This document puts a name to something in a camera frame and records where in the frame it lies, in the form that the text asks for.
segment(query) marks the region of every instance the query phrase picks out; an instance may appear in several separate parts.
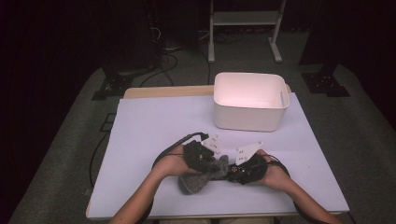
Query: hand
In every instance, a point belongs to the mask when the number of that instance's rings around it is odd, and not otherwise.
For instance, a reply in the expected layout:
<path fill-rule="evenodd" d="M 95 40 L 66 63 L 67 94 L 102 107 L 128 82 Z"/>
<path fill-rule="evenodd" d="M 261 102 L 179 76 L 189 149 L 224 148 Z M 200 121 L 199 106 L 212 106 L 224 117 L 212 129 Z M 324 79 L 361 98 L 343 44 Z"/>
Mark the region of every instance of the hand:
<path fill-rule="evenodd" d="M 154 166 L 152 172 L 157 172 L 162 177 L 169 175 L 179 176 L 185 173 L 198 174 L 199 172 L 189 168 L 183 159 L 183 145 L 180 145 L 170 151 L 167 156 L 160 159 Z"/>
<path fill-rule="evenodd" d="M 184 161 L 191 169 L 202 173 L 213 173 L 220 170 L 217 165 L 211 163 L 216 160 L 213 157 L 215 153 L 195 140 L 184 146 L 183 152 Z"/>
<path fill-rule="evenodd" d="M 267 162 L 273 161 L 262 149 L 258 150 L 256 153 L 262 155 Z M 277 165 L 268 165 L 267 172 L 259 182 L 272 189 L 283 191 L 286 191 L 289 186 L 293 184 L 293 180 Z"/>

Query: dark floor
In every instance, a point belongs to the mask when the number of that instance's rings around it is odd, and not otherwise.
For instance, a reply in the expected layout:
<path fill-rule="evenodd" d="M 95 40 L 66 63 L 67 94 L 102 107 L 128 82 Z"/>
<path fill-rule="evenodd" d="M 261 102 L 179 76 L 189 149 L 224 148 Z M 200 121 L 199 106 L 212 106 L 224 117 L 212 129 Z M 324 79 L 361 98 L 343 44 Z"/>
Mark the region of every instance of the dark floor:
<path fill-rule="evenodd" d="M 219 72 L 258 72 L 278 74 L 290 85 L 303 107 L 316 138 L 357 223 L 393 223 L 396 212 L 396 132 L 362 89 L 358 79 L 344 66 L 334 72 L 350 97 L 312 94 L 301 73 L 318 71 L 319 65 L 300 66 L 298 62 L 308 33 L 281 33 L 277 43 L 283 63 L 275 63 L 266 37 L 269 33 L 238 35 L 240 41 L 215 46 L 216 62 L 208 64 L 204 42 L 199 50 L 172 53 L 177 65 L 168 72 L 175 86 L 213 84 Z M 175 59 L 162 56 L 163 67 Z M 156 71 L 137 77 L 132 86 Z M 70 109 L 43 160 L 30 188 L 10 223 L 92 223 L 85 217 L 92 187 L 89 166 L 95 147 L 104 133 L 99 132 L 108 113 L 115 113 L 120 97 L 93 101 L 105 75 L 92 74 Z M 169 86 L 160 74 L 145 87 Z M 93 178 L 99 171 L 108 138 L 99 146 L 92 164 Z M 340 215 L 352 223 L 347 214 Z M 283 217 L 281 223 L 304 223 L 299 217 Z"/>

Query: white table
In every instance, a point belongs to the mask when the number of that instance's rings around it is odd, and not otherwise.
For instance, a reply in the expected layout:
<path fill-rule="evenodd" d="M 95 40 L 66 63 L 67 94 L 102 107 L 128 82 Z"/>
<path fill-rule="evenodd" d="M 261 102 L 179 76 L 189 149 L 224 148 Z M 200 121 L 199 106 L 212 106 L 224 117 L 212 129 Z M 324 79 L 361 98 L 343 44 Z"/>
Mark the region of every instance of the white table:
<path fill-rule="evenodd" d="M 218 129 L 213 122 L 212 92 L 210 86 L 145 88 L 134 93 L 135 97 L 147 98 L 120 100 L 87 218 L 113 217 L 143 181 L 155 158 L 177 140 L 196 132 L 218 134 L 220 155 L 229 155 L 230 162 L 237 147 L 262 141 L 263 149 L 278 157 L 291 177 L 325 209 L 332 213 L 349 210 L 294 93 L 290 94 L 290 107 L 278 130 L 257 133 Z M 134 93 L 126 92 L 126 98 Z M 177 178 L 167 177 L 148 218 L 296 214 L 291 199 L 273 189 L 210 181 L 199 193 L 183 195 Z"/>

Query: black cable on floor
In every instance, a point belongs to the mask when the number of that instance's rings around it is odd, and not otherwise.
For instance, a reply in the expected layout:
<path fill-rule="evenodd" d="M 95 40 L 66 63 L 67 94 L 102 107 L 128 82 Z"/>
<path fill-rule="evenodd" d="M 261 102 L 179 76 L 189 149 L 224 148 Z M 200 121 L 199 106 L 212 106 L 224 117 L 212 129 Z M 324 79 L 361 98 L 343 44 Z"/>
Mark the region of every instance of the black cable on floor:
<path fill-rule="evenodd" d="M 169 76 L 169 73 L 167 71 L 164 71 L 163 69 L 163 65 L 160 63 L 160 68 L 161 71 L 163 71 L 163 73 L 165 74 L 165 77 L 168 78 L 169 82 L 171 83 L 171 86 L 174 86 L 174 80 L 171 78 L 171 76 Z"/>
<path fill-rule="evenodd" d="M 174 55 L 171 55 L 171 54 L 164 54 L 164 55 L 165 55 L 165 56 L 169 56 L 169 57 L 175 59 L 175 64 L 172 65 L 170 68 L 168 68 L 168 69 L 166 69 L 166 70 L 162 70 L 161 72 L 155 73 L 155 74 L 153 74 L 153 75 L 147 77 L 145 80 L 142 81 L 142 83 L 140 83 L 139 88 L 140 88 L 140 87 L 143 87 L 143 85 L 144 85 L 149 79 L 151 79 L 152 77 L 158 76 L 158 75 L 160 75 L 160 74 L 162 74 L 162 73 L 165 74 L 166 72 L 172 70 L 173 68 L 175 68 L 175 67 L 177 66 L 177 57 L 175 57 Z"/>
<path fill-rule="evenodd" d="M 346 214 L 350 217 L 353 224 L 358 224 L 358 222 L 356 222 L 355 218 L 352 216 L 352 214 L 350 214 L 350 212 L 347 212 Z"/>
<path fill-rule="evenodd" d="M 95 154 L 96 154 L 96 152 L 97 152 L 99 146 L 102 144 L 102 142 L 105 140 L 106 136 L 108 136 L 109 133 L 110 133 L 110 132 L 106 132 L 105 135 L 103 135 L 103 137 L 102 137 L 101 140 L 99 141 L 98 145 L 96 146 L 96 148 L 95 148 L 95 150 L 93 151 L 92 156 L 91 156 L 90 171 L 89 171 L 90 173 L 89 173 L 89 175 L 90 175 L 90 183 L 91 183 L 91 187 L 92 187 L 92 188 L 93 188 L 93 180 L 92 180 L 92 164 L 93 164 L 93 159 L 95 158 Z"/>
<path fill-rule="evenodd" d="M 108 113 L 108 114 L 106 115 L 105 121 L 102 123 L 102 126 L 100 127 L 100 130 L 99 130 L 99 132 L 105 133 L 105 135 L 103 135 L 103 137 L 100 139 L 99 143 L 96 145 L 95 149 L 93 150 L 93 153 L 92 153 L 92 156 L 91 156 L 91 161 L 90 161 L 90 167 L 89 167 L 89 173 L 88 173 L 88 175 L 89 175 L 89 177 L 90 177 L 90 184 L 91 184 L 91 187 L 92 187 L 92 188 L 94 187 L 93 180 L 92 180 L 92 164 L 93 164 L 93 159 L 95 158 L 95 155 L 96 155 L 96 152 L 97 152 L 99 146 L 102 145 L 102 143 L 103 143 L 103 141 L 105 140 L 105 138 L 111 133 L 111 128 L 106 128 L 106 126 L 107 126 L 107 125 L 110 125 L 110 126 L 113 125 L 114 120 L 113 120 L 113 119 L 110 120 L 110 117 L 115 117 L 115 116 L 116 116 L 116 113 Z"/>
<path fill-rule="evenodd" d="M 236 42 L 242 41 L 245 38 L 243 35 L 240 35 L 240 37 L 237 36 L 238 35 L 218 34 L 215 35 L 213 41 L 216 44 L 220 44 L 220 45 L 231 45 Z"/>
<path fill-rule="evenodd" d="M 205 58 L 206 64 L 207 64 L 207 82 L 206 85 L 210 85 L 210 63 L 209 60 L 207 59 L 206 55 L 201 51 L 198 50 Z"/>

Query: wrist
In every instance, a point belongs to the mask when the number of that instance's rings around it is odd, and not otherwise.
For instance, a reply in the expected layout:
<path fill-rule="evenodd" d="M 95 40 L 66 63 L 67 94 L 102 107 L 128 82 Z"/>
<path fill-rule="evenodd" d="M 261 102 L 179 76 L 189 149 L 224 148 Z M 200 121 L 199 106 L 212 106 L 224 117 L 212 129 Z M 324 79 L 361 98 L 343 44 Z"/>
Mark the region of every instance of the wrist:
<path fill-rule="evenodd" d="M 288 184 L 285 185 L 285 188 L 282 189 L 285 193 L 287 193 L 290 197 L 298 195 L 302 188 L 294 182 L 292 179 Z"/>
<path fill-rule="evenodd" d="M 158 166 L 158 165 L 155 165 L 151 169 L 149 174 L 159 180 L 163 180 L 164 178 L 169 176 L 169 174 L 166 172 L 166 169 L 163 169 L 161 166 Z"/>

